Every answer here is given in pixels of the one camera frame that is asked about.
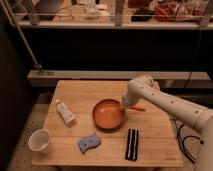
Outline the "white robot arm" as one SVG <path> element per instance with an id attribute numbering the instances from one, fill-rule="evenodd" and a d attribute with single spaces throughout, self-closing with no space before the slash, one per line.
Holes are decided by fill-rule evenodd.
<path id="1" fill-rule="evenodd" d="M 213 109 L 178 98 L 154 88 L 154 79 L 146 74 L 131 79 L 121 98 L 127 109 L 145 99 L 200 134 L 201 143 L 194 171 L 213 171 Z"/>

